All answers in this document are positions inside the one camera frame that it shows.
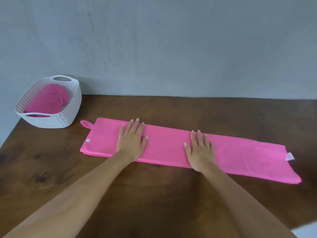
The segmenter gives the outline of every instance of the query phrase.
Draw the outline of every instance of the folded pink towel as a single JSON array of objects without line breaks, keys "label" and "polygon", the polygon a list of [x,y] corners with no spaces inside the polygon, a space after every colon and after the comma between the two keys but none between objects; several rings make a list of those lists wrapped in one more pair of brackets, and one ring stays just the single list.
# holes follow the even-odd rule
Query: folded pink towel
[{"label": "folded pink towel", "polygon": [[[69,95],[65,87],[59,84],[46,85],[39,94],[26,106],[25,113],[57,114],[67,104]],[[46,115],[28,115],[30,117],[49,117]]]},{"label": "folded pink towel", "polygon": [[[98,118],[95,125],[81,124],[91,131],[81,147],[87,155],[110,157],[116,152],[119,129],[127,121]],[[191,144],[190,131],[145,125],[149,136],[140,162],[191,168],[183,143]],[[226,173],[299,184],[300,177],[285,160],[285,146],[243,138],[208,135],[215,147],[217,165]]]}]

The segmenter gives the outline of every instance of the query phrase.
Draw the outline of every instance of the finger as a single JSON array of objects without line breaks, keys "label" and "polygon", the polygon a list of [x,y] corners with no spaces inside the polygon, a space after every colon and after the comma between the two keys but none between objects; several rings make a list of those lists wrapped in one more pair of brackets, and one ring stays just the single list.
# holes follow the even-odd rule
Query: finger
[{"label": "finger", "polygon": [[214,143],[211,142],[211,141],[209,141],[209,144],[210,144],[210,150],[211,150],[212,152],[215,152]]},{"label": "finger", "polygon": [[135,120],[135,123],[132,125],[131,132],[132,132],[133,134],[135,134],[135,132],[136,132],[136,130],[137,130],[137,127],[138,127],[138,125],[139,125],[139,122],[140,122],[140,120],[139,120],[139,118],[137,118],[137,119]]},{"label": "finger", "polygon": [[133,122],[134,122],[134,120],[131,119],[131,121],[129,122],[128,126],[125,129],[125,132],[124,132],[125,135],[130,132],[130,129],[131,129],[131,126],[132,126]]},{"label": "finger", "polygon": [[122,138],[123,134],[124,134],[124,125],[122,125],[119,130],[119,139]]},{"label": "finger", "polygon": [[143,130],[144,130],[144,126],[145,126],[145,124],[142,123],[142,124],[138,127],[138,130],[137,130],[136,134],[142,135]]},{"label": "finger", "polygon": [[184,148],[187,154],[187,158],[189,158],[192,155],[192,149],[187,143],[184,143]]},{"label": "finger", "polygon": [[147,141],[149,140],[149,136],[146,136],[143,140],[142,140],[142,143],[141,143],[141,151],[143,153],[144,149],[145,149],[145,146],[147,144]]},{"label": "finger", "polygon": [[192,140],[192,146],[193,146],[193,149],[194,149],[194,148],[196,148],[198,146],[198,144],[196,142],[195,133],[194,133],[193,130],[191,132],[191,140]]},{"label": "finger", "polygon": [[207,134],[204,134],[204,144],[207,149],[210,149],[209,139]]},{"label": "finger", "polygon": [[197,139],[198,139],[198,145],[199,146],[203,146],[204,142],[203,142],[203,138],[201,137],[201,132],[200,130],[197,130]]}]

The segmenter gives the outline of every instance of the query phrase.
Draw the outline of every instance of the forearm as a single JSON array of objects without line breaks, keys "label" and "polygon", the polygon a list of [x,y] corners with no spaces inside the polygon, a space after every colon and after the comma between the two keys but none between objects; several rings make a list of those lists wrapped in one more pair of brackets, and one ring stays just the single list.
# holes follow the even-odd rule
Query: forearm
[{"label": "forearm", "polygon": [[130,164],[121,153],[81,177],[5,237],[75,237],[116,176]]},{"label": "forearm", "polygon": [[202,173],[224,201],[242,237],[296,237],[215,164],[206,164]]}]

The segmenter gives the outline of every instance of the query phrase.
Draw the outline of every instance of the wooden tabletop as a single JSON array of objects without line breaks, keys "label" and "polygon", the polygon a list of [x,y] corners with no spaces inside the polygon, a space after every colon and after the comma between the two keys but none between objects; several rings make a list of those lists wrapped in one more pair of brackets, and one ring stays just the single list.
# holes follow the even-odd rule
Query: wooden tabletop
[{"label": "wooden tabletop", "polygon": [[[20,120],[0,149],[0,237],[105,159],[80,153],[104,117],[283,144],[300,185],[230,175],[288,228],[317,219],[317,100],[84,95],[73,124]],[[78,237],[237,237],[198,172],[134,162],[114,180]]]}]

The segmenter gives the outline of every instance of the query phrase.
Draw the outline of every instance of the hand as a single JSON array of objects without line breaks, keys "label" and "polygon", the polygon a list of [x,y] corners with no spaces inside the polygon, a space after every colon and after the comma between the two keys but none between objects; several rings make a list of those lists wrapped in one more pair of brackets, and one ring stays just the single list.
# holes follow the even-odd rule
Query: hand
[{"label": "hand", "polygon": [[201,137],[200,130],[197,131],[198,144],[196,142],[194,131],[191,132],[191,140],[193,151],[189,144],[184,143],[184,147],[187,153],[189,164],[192,168],[198,172],[202,172],[201,168],[207,163],[216,164],[216,157],[214,153],[214,146],[211,141],[208,140],[206,134],[204,134],[204,141]]},{"label": "hand", "polygon": [[117,144],[117,152],[123,153],[131,162],[136,161],[144,151],[149,136],[146,136],[141,142],[141,135],[144,129],[144,123],[139,125],[139,119],[133,119],[129,122],[125,129],[125,125],[120,128],[119,139]]}]

